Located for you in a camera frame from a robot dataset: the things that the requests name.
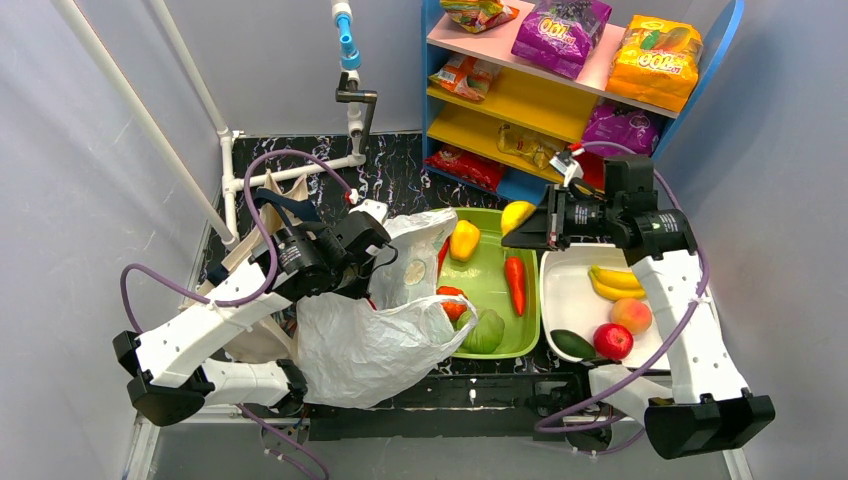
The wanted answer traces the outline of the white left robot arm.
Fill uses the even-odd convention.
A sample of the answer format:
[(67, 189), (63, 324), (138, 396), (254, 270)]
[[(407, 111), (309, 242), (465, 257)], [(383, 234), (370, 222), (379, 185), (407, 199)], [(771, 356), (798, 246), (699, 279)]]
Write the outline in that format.
[(163, 325), (113, 340), (130, 374), (132, 406), (157, 426), (182, 422), (205, 406), (300, 401), (307, 383), (294, 361), (223, 362), (213, 354), (272, 314), (324, 293), (365, 295), (374, 259), (391, 242), (386, 214), (351, 210), (336, 225), (284, 225), (228, 271), (208, 294)]

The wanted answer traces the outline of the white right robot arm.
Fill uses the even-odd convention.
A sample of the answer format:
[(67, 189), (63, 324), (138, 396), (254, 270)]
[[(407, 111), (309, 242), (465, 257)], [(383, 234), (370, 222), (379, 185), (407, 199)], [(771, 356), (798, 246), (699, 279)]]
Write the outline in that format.
[(636, 420), (664, 459), (738, 449), (774, 420), (771, 398), (755, 395), (725, 347), (704, 296), (709, 270), (685, 215), (662, 210), (653, 187), (573, 194), (551, 185), (540, 205), (503, 230), (502, 244), (565, 250), (574, 236), (602, 237), (624, 255), (643, 287), (662, 338), (640, 367), (589, 372), (591, 397), (535, 425), (544, 434), (586, 430), (566, 417), (597, 402)]

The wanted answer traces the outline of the white plastic grocery bag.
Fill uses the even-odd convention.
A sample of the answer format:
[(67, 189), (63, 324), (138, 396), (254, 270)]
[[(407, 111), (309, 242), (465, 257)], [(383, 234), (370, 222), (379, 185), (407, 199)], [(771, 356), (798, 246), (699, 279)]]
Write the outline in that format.
[(396, 254), (377, 258), (368, 299), (324, 293), (296, 307), (294, 362), (309, 404), (366, 409), (422, 380), (455, 353), (479, 322), (455, 329), (437, 294), (438, 252), (458, 224), (453, 208), (390, 218)]

